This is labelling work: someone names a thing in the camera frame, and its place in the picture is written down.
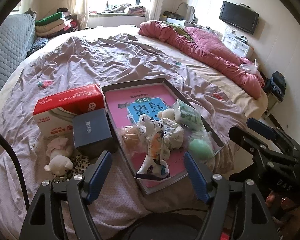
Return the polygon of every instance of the green ball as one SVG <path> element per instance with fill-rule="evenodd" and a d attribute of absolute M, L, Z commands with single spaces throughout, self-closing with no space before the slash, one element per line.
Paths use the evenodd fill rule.
<path fill-rule="evenodd" d="M 200 139 L 192 140 L 189 144 L 188 151 L 204 161 L 213 157 L 210 146 L 204 140 Z"/>

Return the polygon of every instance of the dark blue box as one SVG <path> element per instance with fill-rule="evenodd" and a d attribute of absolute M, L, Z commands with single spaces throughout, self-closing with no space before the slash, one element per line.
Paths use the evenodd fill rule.
<path fill-rule="evenodd" d="M 74 146 L 81 154 L 94 159 L 104 150 L 115 150 L 104 108 L 80 114 L 72 119 L 72 123 Z"/>

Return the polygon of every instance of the wall-mounted television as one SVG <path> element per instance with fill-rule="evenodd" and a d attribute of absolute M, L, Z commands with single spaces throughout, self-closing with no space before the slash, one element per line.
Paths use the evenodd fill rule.
<path fill-rule="evenodd" d="M 259 21 L 259 14 L 244 5 L 223 1 L 219 19 L 253 34 Z"/>

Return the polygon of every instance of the white plush toy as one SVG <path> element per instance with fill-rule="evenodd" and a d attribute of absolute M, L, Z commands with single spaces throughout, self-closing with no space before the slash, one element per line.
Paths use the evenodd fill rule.
<path fill-rule="evenodd" d="M 73 163 L 69 159 L 72 155 L 72 147 L 65 148 L 68 139 L 58 137 L 48 144 L 47 156 L 50 156 L 49 165 L 45 165 L 45 171 L 51 171 L 57 176 L 64 176 L 69 170 L 73 168 Z"/>
<path fill-rule="evenodd" d="M 171 121 L 174 121 L 174 110 L 173 110 L 173 108 L 168 108 L 164 111 L 158 112 L 158 117 L 159 117 L 159 119 L 168 118 Z"/>

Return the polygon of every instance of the leopard print fabric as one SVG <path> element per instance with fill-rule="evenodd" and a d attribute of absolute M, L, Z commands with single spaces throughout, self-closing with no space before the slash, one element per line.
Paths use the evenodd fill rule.
<path fill-rule="evenodd" d="M 85 170 L 88 168 L 88 166 L 90 165 L 90 161 L 88 157 L 82 154 L 78 154 L 77 156 L 72 157 L 70 160 L 73 163 L 72 170 L 68 171 L 67 174 L 62 177 L 53 175 L 54 179 L 52 180 L 52 182 L 60 183 L 60 182 L 68 181 L 74 175 L 83 174 Z"/>

